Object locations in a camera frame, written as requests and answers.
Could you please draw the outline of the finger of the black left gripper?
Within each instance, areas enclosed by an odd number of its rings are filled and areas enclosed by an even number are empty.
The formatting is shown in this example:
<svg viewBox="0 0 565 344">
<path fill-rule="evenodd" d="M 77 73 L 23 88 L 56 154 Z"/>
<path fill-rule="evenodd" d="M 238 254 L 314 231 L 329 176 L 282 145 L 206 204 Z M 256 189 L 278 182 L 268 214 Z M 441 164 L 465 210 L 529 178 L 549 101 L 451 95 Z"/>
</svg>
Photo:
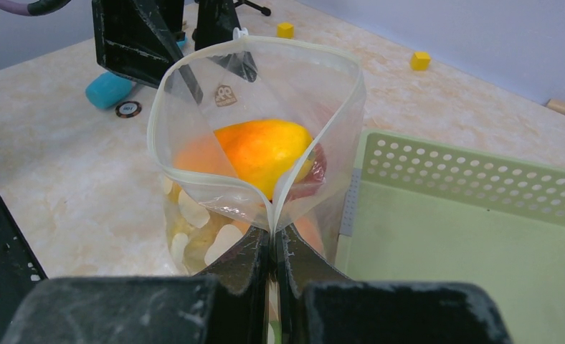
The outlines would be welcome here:
<svg viewBox="0 0 565 344">
<path fill-rule="evenodd" d="M 184 2 L 94 0 L 97 63 L 106 70 L 157 88 L 165 72 L 184 57 L 177 44 Z"/>
<path fill-rule="evenodd" d="M 193 33 L 194 49 L 200 50 L 215 44 L 231 41 L 233 31 L 240 22 L 232 0 L 202 0 L 199 5 L 197 25 Z M 211 61 L 248 82 L 257 79 L 257 66 L 250 52 L 210 57 Z"/>
</svg>

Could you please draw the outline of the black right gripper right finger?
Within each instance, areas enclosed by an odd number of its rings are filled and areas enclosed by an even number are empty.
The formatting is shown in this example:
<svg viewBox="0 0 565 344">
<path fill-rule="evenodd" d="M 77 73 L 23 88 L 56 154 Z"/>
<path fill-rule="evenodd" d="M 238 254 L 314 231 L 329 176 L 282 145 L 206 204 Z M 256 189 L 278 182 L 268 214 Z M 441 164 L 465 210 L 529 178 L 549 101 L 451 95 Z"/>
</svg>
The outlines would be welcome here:
<svg viewBox="0 0 565 344">
<path fill-rule="evenodd" d="M 289 226 L 275 235 L 283 343 L 510 343 L 498 308 L 461 282 L 355 281 Z"/>
</svg>

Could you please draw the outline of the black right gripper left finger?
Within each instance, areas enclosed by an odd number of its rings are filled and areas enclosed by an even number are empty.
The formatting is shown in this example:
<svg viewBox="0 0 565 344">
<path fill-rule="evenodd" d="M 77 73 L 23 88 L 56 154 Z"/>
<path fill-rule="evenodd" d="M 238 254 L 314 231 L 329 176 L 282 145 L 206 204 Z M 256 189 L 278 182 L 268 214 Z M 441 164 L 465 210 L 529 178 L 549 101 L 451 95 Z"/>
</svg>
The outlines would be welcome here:
<svg viewBox="0 0 565 344">
<path fill-rule="evenodd" d="M 191 277 L 66 277 L 24 299 L 4 343 L 265 343 L 270 236 L 249 231 Z"/>
</svg>

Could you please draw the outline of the clear dotted zip top bag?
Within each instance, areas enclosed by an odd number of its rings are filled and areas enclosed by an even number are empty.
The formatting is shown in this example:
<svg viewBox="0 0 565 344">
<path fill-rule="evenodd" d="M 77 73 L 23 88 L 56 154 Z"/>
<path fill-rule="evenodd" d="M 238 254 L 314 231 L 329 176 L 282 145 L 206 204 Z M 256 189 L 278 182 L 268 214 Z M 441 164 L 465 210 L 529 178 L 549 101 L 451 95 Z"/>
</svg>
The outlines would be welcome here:
<svg viewBox="0 0 565 344">
<path fill-rule="evenodd" d="M 251 226 L 293 225 L 333 261 L 365 102 L 359 59 L 319 44 L 244 35 L 171 65 L 147 144 L 177 270 L 202 271 Z"/>
</svg>

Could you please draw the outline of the orange mango toy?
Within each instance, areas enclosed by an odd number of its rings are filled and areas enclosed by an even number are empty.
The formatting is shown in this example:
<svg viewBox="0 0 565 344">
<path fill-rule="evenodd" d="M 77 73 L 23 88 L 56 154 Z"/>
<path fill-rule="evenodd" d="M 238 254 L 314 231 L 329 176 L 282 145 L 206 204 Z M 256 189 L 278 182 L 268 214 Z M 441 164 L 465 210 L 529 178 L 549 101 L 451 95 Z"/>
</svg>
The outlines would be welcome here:
<svg viewBox="0 0 565 344">
<path fill-rule="evenodd" d="M 213 131 L 181 149 L 174 168 L 200 173 L 236 176 L 272 201 L 278 179 L 290 170 L 313 142 L 308 129 L 280 119 L 250 120 Z"/>
</svg>

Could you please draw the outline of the peach toy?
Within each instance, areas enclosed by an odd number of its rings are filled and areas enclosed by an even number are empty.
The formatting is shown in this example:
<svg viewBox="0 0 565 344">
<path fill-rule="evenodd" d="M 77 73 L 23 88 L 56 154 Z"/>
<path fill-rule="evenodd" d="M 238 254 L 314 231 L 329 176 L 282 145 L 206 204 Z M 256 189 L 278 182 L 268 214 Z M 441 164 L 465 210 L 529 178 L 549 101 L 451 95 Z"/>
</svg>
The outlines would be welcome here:
<svg viewBox="0 0 565 344">
<path fill-rule="evenodd" d="M 295 228 L 299 235 L 314 248 L 317 253 L 323 254 L 323 242 L 315 222 L 307 216 L 302 216 L 294 222 Z M 250 224 L 247 222 L 233 220 L 226 226 L 222 227 L 219 235 L 222 234 L 224 241 L 228 247 L 231 247 L 239 239 L 241 239 L 249 229 Z"/>
</svg>

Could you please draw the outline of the yellow pear toy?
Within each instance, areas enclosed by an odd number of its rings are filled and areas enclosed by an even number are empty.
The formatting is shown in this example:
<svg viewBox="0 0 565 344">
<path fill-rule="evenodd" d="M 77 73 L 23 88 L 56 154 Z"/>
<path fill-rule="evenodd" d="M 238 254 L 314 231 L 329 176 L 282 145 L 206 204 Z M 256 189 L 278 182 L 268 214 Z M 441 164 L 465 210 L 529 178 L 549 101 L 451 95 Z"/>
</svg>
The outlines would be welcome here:
<svg viewBox="0 0 565 344">
<path fill-rule="evenodd" d="M 232 219 L 204 208 L 167 177 L 162 186 L 166 237 L 173 263 L 182 274 L 200 272 L 207 266 L 206 251 Z"/>
</svg>

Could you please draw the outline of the red bell pepper toy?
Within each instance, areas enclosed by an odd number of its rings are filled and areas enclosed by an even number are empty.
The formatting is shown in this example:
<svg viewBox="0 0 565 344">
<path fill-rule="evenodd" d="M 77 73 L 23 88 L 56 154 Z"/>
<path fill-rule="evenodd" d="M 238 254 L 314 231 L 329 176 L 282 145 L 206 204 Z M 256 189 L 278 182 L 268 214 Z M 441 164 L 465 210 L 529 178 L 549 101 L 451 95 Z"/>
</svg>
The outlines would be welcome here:
<svg viewBox="0 0 565 344">
<path fill-rule="evenodd" d="M 292 185 L 286 197 L 286 201 L 314 196 L 318 189 L 325 183 L 327 160 L 324 149 L 320 143 L 315 146 L 309 154 L 308 159 L 312 161 L 310 171 L 303 179 Z"/>
</svg>

